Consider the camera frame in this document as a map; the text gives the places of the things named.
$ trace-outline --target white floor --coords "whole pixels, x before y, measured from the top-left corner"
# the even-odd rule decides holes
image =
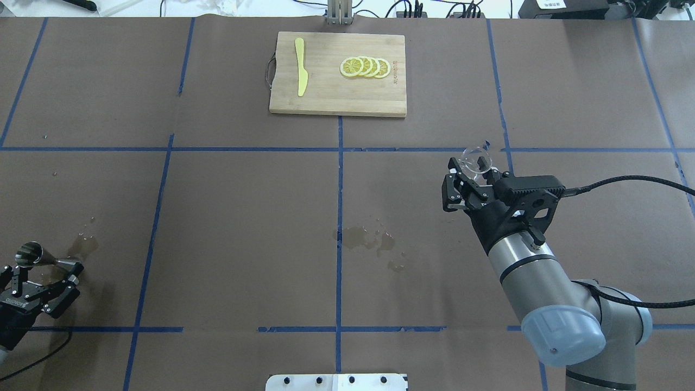
[[[307,1],[325,2],[325,0]],[[514,17],[518,17],[517,12],[523,0],[512,1]],[[2,0],[2,3],[5,4],[5,8],[0,11],[0,17],[156,17],[159,16],[160,7],[160,0],[95,0],[99,11],[91,13],[61,0]],[[445,17],[452,5],[435,0],[424,0],[423,3],[425,4],[424,11],[428,17]],[[481,3],[480,8],[486,17],[509,17],[510,2],[508,0],[484,0]],[[358,0],[353,0],[353,4],[357,5]],[[371,10],[383,17],[392,4],[393,0],[363,0],[359,7],[354,10]],[[403,8],[403,4],[397,6],[398,10]],[[296,3],[293,0],[165,0],[163,5],[163,14],[169,17],[193,17],[204,14],[296,17],[323,15],[324,12],[325,6],[310,6]],[[360,15],[370,16],[369,13],[361,13]],[[395,13],[391,11],[389,17],[394,17],[394,15]],[[667,8],[659,15],[659,19],[688,20],[688,15],[684,10]]]

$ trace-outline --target lemon slice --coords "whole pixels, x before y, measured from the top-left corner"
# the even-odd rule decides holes
[[[348,57],[341,63],[341,74],[347,77],[355,77],[362,72],[364,61],[359,57]]]
[[[375,79],[383,79],[391,73],[391,63],[384,60],[383,58],[376,58],[377,63],[379,63],[379,71],[374,75]]]
[[[369,61],[374,63],[375,67],[372,69],[372,72],[369,72],[368,74],[365,74],[365,77],[374,77],[379,74],[379,71],[382,68],[382,65],[379,61],[377,61],[376,58],[370,57]]]
[[[359,58],[364,63],[364,66],[362,67],[362,72],[359,73],[360,76],[364,76],[368,73],[371,73],[376,67],[376,64],[371,60],[371,57],[360,56]]]

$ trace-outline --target knife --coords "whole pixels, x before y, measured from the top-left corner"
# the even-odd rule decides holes
[[[299,69],[297,95],[304,96],[306,84],[309,82],[309,73],[304,69],[304,38],[295,40],[295,49],[297,50],[297,68]]]

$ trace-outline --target cutting board handle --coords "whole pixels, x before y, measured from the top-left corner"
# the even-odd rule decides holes
[[[277,60],[275,58],[275,53],[272,54],[272,57],[270,57],[270,60],[268,60],[268,64],[265,66],[265,82],[268,84],[268,89],[272,90],[272,80],[270,80],[270,64],[275,63],[275,66],[277,67]]]

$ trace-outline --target wooden cutting board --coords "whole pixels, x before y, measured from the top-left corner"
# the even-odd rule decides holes
[[[304,39],[304,68],[309,73],[304,96],[297,95],[295,39]],[[270,112],[283,114],[360,115],[403,118],[407,112],[405,37],[403,35],[295,33],[280,31],[277,66],[270,92]],[[380,57],[391,62],[383,79],[344,77],[347,57]]]

